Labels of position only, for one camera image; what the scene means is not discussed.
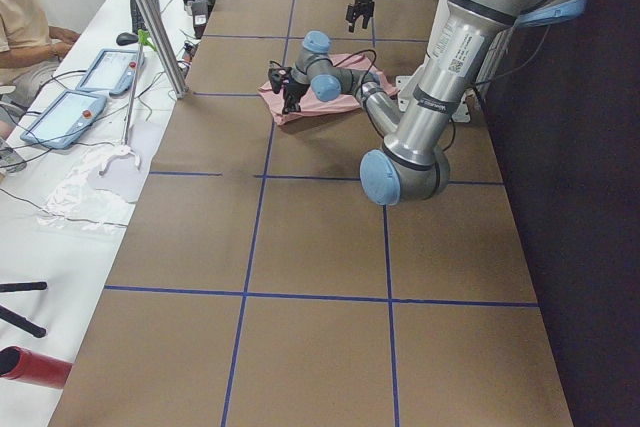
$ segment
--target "black cable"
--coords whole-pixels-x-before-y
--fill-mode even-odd
[[[536,56],[538,55],[538,53],[542,49],[542,45],[544,44],[544,41],[547,38],[547,34],[549,33],[550,29],[551,29],[551,25],[547,25],[547,28],[545,29],[544,34],[542,35],[542,38],[540,39],[540,42],[538,43],[538,46],[536,47],[536,50],[533,52],[533,54],[531,54],[531,56],[522,65],[520,65],[519,67],[516,67],[514,69],[508,70],[507,72],[504,72],[502,74],[495,75],[495,76],[491,77],[490,79],[481,80],[480,82],[475,82],[474,84],[472,84],[472,86],[488,84],[490,82],[493,82],[494,80],[502,79],[503,77],[507,77],[507,76],[509,76],[511,74],[514,74],[514,73],[518,72],[519,70],[524,69],[527,65],[529,65],[533,61],[533,59],[536,58]]]
[[[96,145],[110,145],[112,147],[114,147],[116,144],[114,144],[113,142],[96,142],[95,144],[85,144],[84,142],[74,142],[73,145],[82,145],[83,147],[95,147]]]
[[[0,104],[0,108],[4,109],[4,111],[8,114],[8,110],[4,105]],[[51,139],[39,139],[38,137],[35,136],[35,134],[33,133],[33,131],[31,130],[31,126],[29,127],[23,127],[21,126],[18,122],[15,121],[15,119],[13,117],[10,116],[11,122],[13,122],[15,124],[16,127],[20,127],[22,130],[24,130],[25,132],[28,132],[29,134],[31,134],[33,136],[33,138],[36,140],[35,142],[31,142],[29,144],[25,144],[25,145],[19,145],[17,147],[13,147],[13,150],[17,150],[17,149],[24,149],[25,147],[33,147],[34,145],[41,145],[42,147],[46,147],[45,145],[43,145],[45,142],[51,142],[52,140],[59,140],[59,139],[64,139],[65,137],[69,137],[71,135],[76,135],[78,132],[83,132],[87,129],[89,129],[93,124],[89,124],[89,125],[85,125],[84,127],[82,127],[81,129],[78,130],[74,130],[73,132],[69,132],[68,134],[64,134],[64,135],[59,135],[58,137],[53,137]],[[53,149],[47,147],[49,150],[47,150],[47,152],[51,152]]]
[[[23,199],[22,197],[18,197],[17,195],[13,195],[12,193],[7,192],[6,190],[4,190],[1,187],[0,187],[0,192],[3,192],[4,194],[8,195],[12,199],[19,200],[20,202],[25,202],[25,203],[35,207],[36,209],[40,210],[41,212],[44,212],[47,215],[51,215],[52,217],[59,217],[59,218],[64,219],[64,220],[66,220],[68,222],[88,222],[90,224],[98,224],[98,225],[99,224],[103,224],[103,225],[111,225],[113,227],[122,227],[122,228],[125,228],[125,229],[127,228],[127,224],[119,224],[117,222],[100,222],[100,221],[97,221],[97,220],[82,219],[82,218],[76,219],[76,218],[73,218],[73,217],[66,217],[66,216],[64,216],[62,214],[54,214],[53,212],[49,212],[44,207],[40,207],[35,202],[31,202],[28,199]]]
[[[347,60],[353,59],[356,55],[362,55],[362,54],[373,54],[373,62],[375,62],[375,60],[376,60],[376,58],[378,56],[376,51],[373,50],[373,49],[362,49],[362,50],[358,50],[356,52],[353,52],[352,54],[349,54],[347,57],[345,57],[340,62],[335,64],[334,67],[338,67],[339,65],[344,64]]]
[[[30,159],[24,159],[23,162],[18,162],[17,164],[3,165],[2,168],[3,169],[10,169],[12,167],[16,167],[18,165],[22,165],[23,163],[27,164],[27,163],[31,162],[32,160],[36,160],[36,159],[39,159],[40,157],[42,157],[44,155],[47,155],[52,150],[53,150],[52,148],[49,148],[49,149],[45,150],[44,152],[42,152],[41,154],[36,155],[35,157],[31,157]]]
[[[138,95],[136,95],[136,99],[139,99],[139,98],[140,98],[140,97],[142,97],[144,94],[146,94],[146,93],[149,91],[149,89],[151,89],[151,87],[153,87],[153,86],[156,84],[156,82],[158,82],[158,80],[160,80],[160,77],[162,77],[162,74],[164,74],[164,71],[162,71],[162,72],[158,72],[158,73],[153,77],[153,79],[151,79],[151,83],[150,83],[149,85],[147,85],[147,86],[142,90],[142,92],[140,92]]]
[[[480,110],[482,110],[482,112],[487,112],[487,103],[484,100],[484,97],[475,85],[472,85],[471,88],[473,89],[473,93],[476,94],[476,98],[480,104]]]
[[[360,77],[360,85],[358,85],[358,87],[356,88],[355,92],[354,92],[354,97],[357,95],[358,90],[360,90],[360,92],[362,92],[362,85],[364,83],[364,78],[367,76],[367,74],[371,71],[371,68],[374,66],[376,59],[378,58],[378,53],[373,50],[373,49],[364,49],[363,51],[359,52],[359,53],[364,53],[364,52],[369,52],[369,53],[373,53],[373,59],[371,59],[371,63],[369,64],[369,67],[367,67],[367,70],[365,70],[364,74],[362,74],[362,77]],[[353,57],[354,55],[358,55],[358,53],[353,53],[352,55],[350,55],[349,57],[347,57],[346,59],[344,59],[342,62],[346,61],[347,59]],[[367,109],[367,103],[364,102],[362,104],[362,110],[364,110],[364,112],[367,114],[367,117],[369,118],[369,122],[371,123],[371,125],[373,126],[373,129],[376,131],[376,133],[381,137],[384,138],[384,134],[382,132],[380,132],[380,130],[378,129],[378,126],[376,125],[376,123],[373,121],[373,117],[371,117],[371,113],[369,112],[369,109]]]
[[[60,79],[60,78],[62,78],[62,77],[65,77],[65,76],[67,76],[67,75],[70,75],[70,74],[84,74],[85,72],[86,72],[86,69],[84,69],[84,70],[83,70],[83,69],[79,69],[79,70],[70,70],[69,72],[63,72],[63,73],[58,74],[58,75],[53,75],[53,76],[51,76],[51,78],[50,78],[50,79],[46,80],[45,82],[43,82],[43,83],[40,85],[40,87],[38,87],[38,90],[37,90],[37,92],[36,92],[35,97],[37,97],[37,96],[40,94],[40,92],[42,92],[42,89],[44,88],[44,86],[45,86],[45,85],[47,85],[49,82],[53,82],[53,81],[58,82],[58,79]],[[67,88],[67,87],[66,87],[65,85],[63,85],[61,82],[58,82],[58,83],[59,83],[59,84],[61,84],[65,89]]]
[[[456,141],[456,122],[453,119],[449,120],[451,121],[451,128],[453,129],[453,132],[451,134],[451,140],[449,141],[447,146],[442,149],[443,152],[449,150],[453,146],[453,143]]]

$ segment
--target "man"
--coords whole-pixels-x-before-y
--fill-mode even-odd
[[[38,0],[0,0],[0,85],[15,85],[11,98],[29,107],[79,36],[49,26]]]

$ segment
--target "table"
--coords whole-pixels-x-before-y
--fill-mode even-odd
[[[160,6],[164,9],[162,19],[172,49],[178,53],[184,41],[193,34],[191,18],[185,14],[182,0],[160,0]],[[115,43],[117,34],[130,29],[129,0],[106,0],[56,74],[86,69],[101,48],[119,48]],[[145,55],[146,63],[139,79],[138,92],[162,71],[157,55],[150,51],[146,51]],[[73,87],[79,79],[77,76],[61,81],[66,86]],[[48,84],[31,110],[41,111],[61,90],[62,86],[55,82]],[[149,121],[164,128],[175,103],[165,76],[158,79],[143,100],[152,106]],[[126,105],[126,101],[126,97],[117,101],[110,100],[105,113]],[[149,114],[146,107],[137,103],[132,123],[146,119]],[[97,122],[80,138],[80,142],[92,144],[119,141],[123,118],[124,111],[120,111],[109,120]],[[32,121],[33,117],[27,115],[23,117],[21,125],[29,125]],[[16,128],[11,135],[11,145],[23,144],[19,140],[20,132],[21,129]],[[19,174],[7,176],[0,187],[42,206],[54,191],[72,193],[72,190],[61,189],[61,185],[69,184],[70,172],[82,166],[84,156],[95,148],[78,145],[65,152],[52,151],[29,162],[28,167]],[[19,152],[28,159],[42,153],[42,150],[26,148]],[[75,179],[81,178],[82,175],[79,174]],[[73,192],[86,195],[89,190],[78,186]],[[105,214],[104,204],[102,209],[97,208],[103,202],[108,202],[108,205],[117,210],[113,214]],[[89,200],[86,197],[78,198],[71,203],[73,217],[102,218],[122,224],[128,223],[135,207],[115,194],[97,191],[91,194]],[[1,281],[43,280],[49,286],[44,292],[2,294],[0,298],[0,304],[47,328],[46,337],[36,339],[0,322],[0,343],[3,348],[19,345],[73,362],[125,229],[62,220],[47,223],[38,217],[38,211],[33,206],[0,192]],[[43,427],[48,424],[59,397],[60,391],[57,390],[0,380],[2,423],[20,427]]]
[[[349,1],[216,2],[51,427],[571,425],[481,119],[441,195],[381,208],[364,112],[276,127],[257,95],[312,29],[415,70],[438,0],[354,34]]]

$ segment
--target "person's hand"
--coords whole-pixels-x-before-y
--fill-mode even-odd
[[[73,47],[73,44],[67,44],[66,42],[55,42],[51,44],[53,53],[59,58],[65,57],[71,50],[71,47]]]
[[[49,27],[49,37],[61,40],[65,44],[74,44],[80,38],[80,34],[62,27]]]

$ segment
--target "metal pole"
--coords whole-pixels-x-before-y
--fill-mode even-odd
[[[164,70],[171,82],[173,90],[176,93],[177,98],[182,98],[186,94],[188,87],[182,76],[182,72],[178,68],[178,62],[176,61],[173,50],[171,49],[171,43],[167,37],[167,32],[162,25],[162,19],[160,12],[156,9],[153,0],[135,0],[142,12],[142,17],[145,20],[145,24],[149,29],[151,37],[158,49],[158,56],[164,67]]]
[[[129,127],[131,126],[131,114],[133,113],[133,104],[136,101],[136,87],[138,85],[138,74],[142,68],[142,49],[144,45],[142,42],[138,42],[138,54],[136,55],[136,67],[133,71],[133,82],[131,82],[131,88],[129,89],[129,105],[127,106],[127,120],[124,125],[124,134],[122,135],[122,143],[129,145]]]

